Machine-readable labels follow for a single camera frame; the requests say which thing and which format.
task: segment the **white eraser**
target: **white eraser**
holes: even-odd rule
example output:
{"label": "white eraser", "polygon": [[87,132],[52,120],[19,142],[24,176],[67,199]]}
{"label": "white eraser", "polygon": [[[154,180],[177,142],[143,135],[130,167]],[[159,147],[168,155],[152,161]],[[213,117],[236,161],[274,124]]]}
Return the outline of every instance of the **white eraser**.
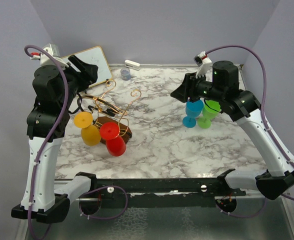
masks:
{"label": "white eraser", "polygon": [[141,65],[138,62],[134,62],[130,60],[125,60],[125,67],[129,69],[135,69],[135,70],[141,69]]}

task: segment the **white marble surface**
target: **white marble surface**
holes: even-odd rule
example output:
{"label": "white marble surface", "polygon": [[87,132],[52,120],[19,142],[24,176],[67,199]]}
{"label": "white marble surface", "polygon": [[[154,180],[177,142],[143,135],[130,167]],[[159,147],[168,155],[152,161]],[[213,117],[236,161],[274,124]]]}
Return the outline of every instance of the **white marble surface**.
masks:
{"label": "white marble surface", "polygon": [[[73,116],[57,160],[56,177],[73,178],[78,172],[94,173],[99,178],[187,178],[215,177],[222,172],[265,169],[265,163],[249,137],[229,119],[219,114],[209,129],[182,125],[185,104],[170,97],[187,72],[196,68],[145,68],[131,70],[132,80],[123,81],[120,69],[113,69],[117,82],[106,100],[125,108],[132,100],[131,90],[140,89],[142,97],[129,110],[132,139],[120,157],[111,156],[106,146],[86,146]],[[239,74],[240,86],[244,89]],[[105,84],[88,91],[101,95]],[[90,100],[85,106],[92,105]]]}

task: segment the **gray floor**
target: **gray floor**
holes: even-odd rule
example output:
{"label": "gray floor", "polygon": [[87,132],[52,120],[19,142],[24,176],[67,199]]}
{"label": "gray floor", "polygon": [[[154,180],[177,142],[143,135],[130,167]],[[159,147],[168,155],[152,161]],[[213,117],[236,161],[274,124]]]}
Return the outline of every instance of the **gray floor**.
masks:
{"label": "gray floor", "polygon": [[[238,200],[235,213],[255,213],[262,198]],[[102,216],[117,214],[118,209],[101,209]],[[45,225],[35,223],[38,236]],[[115,220],[87,220],[80,217],[74,202],[63,223],[54,224],[46,240],[293,240],[282,200],[268,201],[265,211],[255,218],[226,216],[217,208],[130,208]]]}

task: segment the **wall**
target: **wall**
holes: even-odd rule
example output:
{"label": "wall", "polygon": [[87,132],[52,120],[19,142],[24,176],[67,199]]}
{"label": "wall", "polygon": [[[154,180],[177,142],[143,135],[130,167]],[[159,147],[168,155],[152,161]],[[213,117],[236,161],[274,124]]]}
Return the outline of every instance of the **wall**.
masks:
{"label": "wall", "polygon": [[39,63],[29,60],[24,46],[50,41],[28,0],[0,1],[0,240],[15,238],[19,221],[11,218],[11,208],[23,197],[28,172],[26,118]]}
{"label": "wall", "polygon": [[[279,2],[253,49],[266,67],[266,116],[294,154],[294,1]],[[256,59],[250,56],[243,72],[246,86],[261,99],[263,80]]]}
{"label": "wall", "polygon": [[[101,46],[110,64],[194,64],[201,51],[254,46],[279,0],[31,0],[62,55]],[[219,58],[245,62],[243,50]]]}

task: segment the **marble table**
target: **marble table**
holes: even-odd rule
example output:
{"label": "marble table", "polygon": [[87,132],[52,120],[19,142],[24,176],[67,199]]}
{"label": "marble table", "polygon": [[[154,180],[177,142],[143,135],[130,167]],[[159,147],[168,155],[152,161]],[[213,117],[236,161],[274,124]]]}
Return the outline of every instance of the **marble table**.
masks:
{"label": "marble table", "polygon": [[[120,68],[113,69],[117,86],[107,94],[107,101],[125,108],[133,99],[131,90],[142,91],[140,100],[129,109],[132,139],[125,154],[113,157],[102,143],[86,146],[71,116],[56,177],[73,178],[78,172],[87,172],[98,178],[204,178],[216,177],[230,168],[266,169],[252,141],[228,115],[219,114],[209,129],[182,125],[186,105],[170,97],[170,93],[182,83],[185,73],[195,71],[196,68],[143,68],[132,70],[132,79],[124,81]],[[211,75],[209,72],[207,78],[211,79]],[[240,74],[239,81],[245,89]],[[101,84],[87,93],[99,96],[105,90],[105,84]],[[71,110],[77,106],[75,101]],[[83,103],[92,104],[90,100]]]}

